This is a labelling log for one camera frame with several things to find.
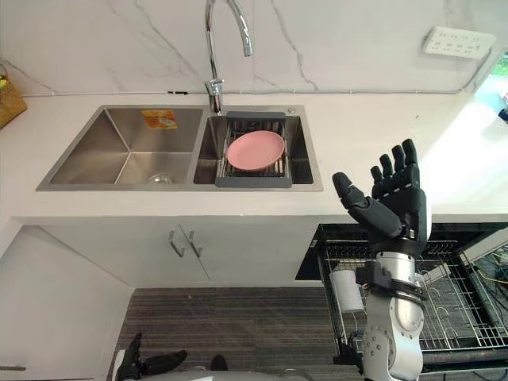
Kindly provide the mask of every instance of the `sink drain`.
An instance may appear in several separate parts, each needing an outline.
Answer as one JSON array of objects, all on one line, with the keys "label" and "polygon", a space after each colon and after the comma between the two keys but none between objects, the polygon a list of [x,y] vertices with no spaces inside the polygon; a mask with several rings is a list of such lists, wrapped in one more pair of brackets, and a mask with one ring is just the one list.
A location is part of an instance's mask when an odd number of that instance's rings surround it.
[{"label": "sink drain", "polygon": [[171,185],[173,184],[173,182],[171,181],[171,176],[168,173],[158,173],[157,175],[154,175],[150,179],[148,179],[148,184]]}]

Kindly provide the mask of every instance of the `plate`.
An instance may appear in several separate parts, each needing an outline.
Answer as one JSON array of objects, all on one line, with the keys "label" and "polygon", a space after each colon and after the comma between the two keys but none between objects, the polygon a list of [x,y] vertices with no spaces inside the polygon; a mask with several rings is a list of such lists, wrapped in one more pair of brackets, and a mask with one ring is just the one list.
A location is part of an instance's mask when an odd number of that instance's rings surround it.
[{"label": "plate", "polygon": [[284,139],[272,131],[254,131],[236,139],[228,148],[227,159],[242,171],[270,167],[284,152]]}]

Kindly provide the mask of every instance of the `double basin sink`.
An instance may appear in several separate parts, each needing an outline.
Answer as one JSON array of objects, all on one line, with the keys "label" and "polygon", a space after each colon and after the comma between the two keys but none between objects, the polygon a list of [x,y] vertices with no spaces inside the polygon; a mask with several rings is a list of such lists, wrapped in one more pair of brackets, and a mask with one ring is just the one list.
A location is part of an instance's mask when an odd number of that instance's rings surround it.
[{"label": "double basin sink", "polygon": [[[170,110],[171,128],[150,128],[142,110]],[[322,189],[301,106],[230,106],[227,111],[284,112],[290,188]],[[59,158],[38,191],[269,191],[216,187],[226,116],[208,106],[102,106]]]}]

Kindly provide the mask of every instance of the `chrome faucet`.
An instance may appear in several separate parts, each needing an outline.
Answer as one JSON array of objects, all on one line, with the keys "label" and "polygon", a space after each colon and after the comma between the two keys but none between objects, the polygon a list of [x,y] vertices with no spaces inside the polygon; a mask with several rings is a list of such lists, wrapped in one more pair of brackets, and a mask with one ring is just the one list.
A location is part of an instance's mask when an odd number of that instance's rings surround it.
[{"label": "chrome faucet", "polygon": [[[248,31],[245,16],[242,13],[240,6],[235,0],[226,0],[233,15],[237,19],[238,28],[240,28],[240,35],[244,43],[244,56],[249,57],[252,55],[252,40],[250,32]],[[206,43],[208,45],[208,54],[210,55],[210,66],[212,67],[212,79],[205,82],[206,90],[208,91],[208,99],[210,100],[210,108],[216,115],[221,115],[222,108],[222,84],[224,79],[219,79],[217,74],[217,66],[215,66],[215,53],[214,53],[214,36],[212,35],[212,13],[214,11],[215,0],[206,0],[205,11],[205,29],[206,29]]]}]

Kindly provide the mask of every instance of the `white cabinet door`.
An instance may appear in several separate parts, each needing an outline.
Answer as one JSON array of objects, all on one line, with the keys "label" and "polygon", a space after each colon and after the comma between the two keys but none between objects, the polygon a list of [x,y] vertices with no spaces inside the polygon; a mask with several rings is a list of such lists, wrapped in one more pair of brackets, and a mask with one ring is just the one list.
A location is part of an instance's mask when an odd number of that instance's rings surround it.
[{"label": "white cabinet door", "polygon": [[106,379],[132,289],[37,227],[0,260],[0,379]]},{"label": "white cabinet door", "polygon": [[[208,280],[172,217],[80,219],[44,229],[131,287],[175,287]],[[183,250],[183,258],[176,250]]]},{"label": "white cabinet door", "polygon": [[291,285],[318,217],[186,217],[181,226],[213,282]]}]

